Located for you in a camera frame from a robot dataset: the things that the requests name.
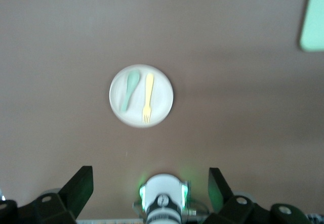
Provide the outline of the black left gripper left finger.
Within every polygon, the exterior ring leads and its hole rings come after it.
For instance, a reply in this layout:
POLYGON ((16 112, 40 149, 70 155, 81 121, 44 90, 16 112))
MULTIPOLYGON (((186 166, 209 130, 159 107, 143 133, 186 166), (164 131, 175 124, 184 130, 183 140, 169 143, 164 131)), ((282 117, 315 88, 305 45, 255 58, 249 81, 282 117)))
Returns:
POLYGON ((1 201, 1 223, 76 223, 94 190, 93 168, 83 166, 59 190, 18 207, 14 200, 1 201))

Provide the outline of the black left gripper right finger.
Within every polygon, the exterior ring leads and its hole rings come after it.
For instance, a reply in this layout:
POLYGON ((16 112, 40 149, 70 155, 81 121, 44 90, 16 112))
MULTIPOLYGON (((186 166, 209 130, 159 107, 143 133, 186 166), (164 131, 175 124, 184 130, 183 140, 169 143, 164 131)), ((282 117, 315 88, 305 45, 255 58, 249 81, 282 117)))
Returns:
POLYGON ((218 168, 209 169, 208 194, 213 212, 203 223, 311 223, 307 216, 293 205, 278 203, 266 210, 248 197, 235 195, 218 168))

